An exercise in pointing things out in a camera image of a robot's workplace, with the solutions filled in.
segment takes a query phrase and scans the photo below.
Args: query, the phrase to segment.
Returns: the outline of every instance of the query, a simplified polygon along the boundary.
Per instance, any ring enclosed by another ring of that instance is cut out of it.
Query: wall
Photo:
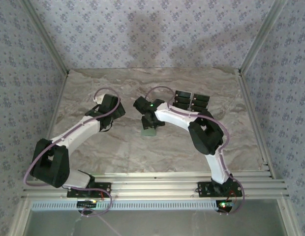
[[[239,67],[273,0],[31,0],[67,68]]]
[[[0,0],[0,236],[8,232],[63,78],[19,2]]]
[[[305,0],[289,0],[245,75],[305,235]]]

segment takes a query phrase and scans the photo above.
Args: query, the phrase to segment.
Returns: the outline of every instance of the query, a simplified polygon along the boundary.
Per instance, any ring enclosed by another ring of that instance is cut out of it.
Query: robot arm
[[[70,170],[69,157],[86,139],[103,130],[107,131],[107,128],[111,128],[113,120],[120,118],[125,114],[125,110],[120,103],[118,108],[109,116],[86,122],[89,119],[108,113],[116,106],[118,98],[105,94],[95,100],[95,102],[97,105],[86,112],[85,116],[69,130],[51,140],[41,139],[37,143],[33,154],[33,160],[48,145],[61,139],[60,142],[43,154],[38,160],[30,172],[31,176],[56,188],[61,186],[79,188],[92,187],[92,184],[94,183],[94,178],[92,176],[78,170]]]
[[[218,148],[222,145],[223,132],[220,127],[207,119],[194,117],[192,115],[205,115],[212,118],[210,112],[204,109],[201,113],[188,112],[186,110],[172,106],[175,111],[185,113],[179,115],[168,109],[167,103],[163,100],[156,99],[149,102],[143,97],[139,97],[134,107],[143,115],[143,128],[156,128],[164,126],[165,122],[174,124],[188,131],[191,135],[195,148],[205,155],[212,172],[212,181],[215,184],[223,185],[230,178],[228,170],[224,170],[218,153]]]

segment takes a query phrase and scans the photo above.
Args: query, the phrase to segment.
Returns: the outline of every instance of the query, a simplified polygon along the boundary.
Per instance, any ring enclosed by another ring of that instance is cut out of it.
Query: marble tabletop
[[[232,171],[260,170],[263,160],[234,70],[230,68],[90,69],[69,72],[52,137],[76,124],[95,103],[98,88],[112,87],[126,110],[109,132],[87,139],[70,156],[71,168],[89,173],[210,171],[204,155],[183,129],[166,124],[154,137],[141,136],[141,114],[134,101],[158,85],[209,95],[208,110],[230,133],[225,148]],[[166,89],[149,99],[167,100]]]

